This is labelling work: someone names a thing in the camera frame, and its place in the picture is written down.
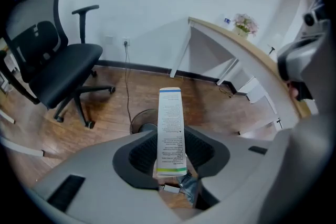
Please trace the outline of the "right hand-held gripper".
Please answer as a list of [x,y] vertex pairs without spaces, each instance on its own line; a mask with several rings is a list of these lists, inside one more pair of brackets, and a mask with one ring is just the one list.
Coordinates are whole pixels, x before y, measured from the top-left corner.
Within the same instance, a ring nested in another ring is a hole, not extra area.
[[298,101],[313,97],[304,81],[303,72],[325,39],[330,25],[324,7],[317,7],[303,15],[305,30],[300,39],[282,47],[277,53],[277,66],[283,81],[290,81],[299,94]]

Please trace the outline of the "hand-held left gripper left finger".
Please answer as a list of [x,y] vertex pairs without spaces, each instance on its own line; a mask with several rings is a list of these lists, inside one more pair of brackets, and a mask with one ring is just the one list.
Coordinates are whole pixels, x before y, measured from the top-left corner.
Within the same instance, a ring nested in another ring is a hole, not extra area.
[[33,201],[52,221],[178,221],[153,178],[157,133],[88,146],[33,187]]

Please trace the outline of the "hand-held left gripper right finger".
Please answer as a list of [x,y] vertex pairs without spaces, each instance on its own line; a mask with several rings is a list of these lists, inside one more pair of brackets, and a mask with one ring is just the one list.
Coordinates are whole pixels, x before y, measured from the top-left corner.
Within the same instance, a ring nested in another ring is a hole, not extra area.
[[238,192],[262,162],[270,141],[217,134],[188,126],[184,129],[186,156],[195,170],[193,208],[197,216]]

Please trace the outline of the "long white printed box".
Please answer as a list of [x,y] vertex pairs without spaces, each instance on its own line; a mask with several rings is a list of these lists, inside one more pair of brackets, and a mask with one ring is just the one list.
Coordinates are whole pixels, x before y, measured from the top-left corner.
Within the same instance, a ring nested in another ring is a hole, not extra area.
[[159,90],[156,174],[176,177],[187,174],[181,89]]

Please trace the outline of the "person's right hand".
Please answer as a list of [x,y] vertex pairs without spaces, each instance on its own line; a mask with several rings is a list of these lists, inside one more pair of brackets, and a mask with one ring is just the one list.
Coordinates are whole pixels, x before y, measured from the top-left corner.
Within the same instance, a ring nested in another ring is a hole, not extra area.
[[299,94],[299,91],[295,87],[293,87],[291,83],[287,83],[287,87],[291,98],[296,99]]

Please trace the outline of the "person's blue jeans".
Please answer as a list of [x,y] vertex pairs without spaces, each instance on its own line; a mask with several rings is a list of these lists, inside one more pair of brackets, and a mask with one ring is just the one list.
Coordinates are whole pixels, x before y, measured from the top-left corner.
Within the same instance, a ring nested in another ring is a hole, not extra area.
[[176,179],[187,200],[193,205],[197,187],[196,178],[190,172],[187,172],[184,176],[179,176]]

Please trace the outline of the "pink flowers in white pot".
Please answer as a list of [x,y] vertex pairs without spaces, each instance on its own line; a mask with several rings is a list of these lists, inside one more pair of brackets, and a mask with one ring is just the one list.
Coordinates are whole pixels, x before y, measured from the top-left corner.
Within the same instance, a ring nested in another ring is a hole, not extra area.
[[236,14],[234,19],[233,32],[237,35],[247,39],[248,36],[256,36],[258,31],[258,24],[255,20],[247,14]]

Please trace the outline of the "small white-legged desk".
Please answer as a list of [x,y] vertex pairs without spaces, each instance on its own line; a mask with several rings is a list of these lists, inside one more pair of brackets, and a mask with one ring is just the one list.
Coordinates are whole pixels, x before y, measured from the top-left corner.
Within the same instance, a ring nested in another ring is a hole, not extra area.
[[[9,115],[7,115],[1,108],[0,108],[0,116],[3,117],[8,122],[10,122],[11,124],[15,124],[15,120],[12,117],[10,117]],[[9,148],[10,150],[14,150],[14,151],[19,152],[19,153],[23,153],[23,154],[27,154],[27,155],[31,155],[31,156],[37,156],[37,157],[44,157],[45,156],[45,152],[43,150],[35,150],[35,149],[29,148],[29,147],[25,147],[25,146],[16,144],[16,143],[8,140],[7,138],[3,137],[2,135],[0,135],[0,143],[4,147]]]

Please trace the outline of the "black office chair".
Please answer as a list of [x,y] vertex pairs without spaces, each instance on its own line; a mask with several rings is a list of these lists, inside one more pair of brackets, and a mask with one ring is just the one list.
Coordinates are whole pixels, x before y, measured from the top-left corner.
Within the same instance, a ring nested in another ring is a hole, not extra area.
[[62,28],[59,0],[15,0],[4,26],[3,38],[21,73],[19,82],[7,68],[0,52],[0,72],[8,82],[34,104],[55,109],[54,119],[61,123],[62,110],[74,101],[82,124],[91,129],[94,121],[85,118],[80,95],[87,92],[115,91],[114,86],[86,86],[103,49],[86,43],[86,14],[98,9],[92,5],[75,10],[79,15],[80,43],[70,44]]

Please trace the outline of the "white table frame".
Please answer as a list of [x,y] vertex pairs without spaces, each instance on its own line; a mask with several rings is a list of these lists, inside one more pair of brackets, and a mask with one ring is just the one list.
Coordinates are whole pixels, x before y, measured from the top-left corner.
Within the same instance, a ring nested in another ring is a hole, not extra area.
[[277,131],[289,127],[290,121],[286,116],[284,121],[281,120],[268,93],[258,80],[242,67],[237,58],[197,30],[189,20],[185,27],[186,32],[180,40],[180,46],[175,49],[176,57],[170,68],[172,78],[184,76],[210,81],[217,86],[225,84],[232,93],[247,96],[250,103],[268,101],[270,113],[251,126],[244,127],[244,133],[269,123],[273,123]]

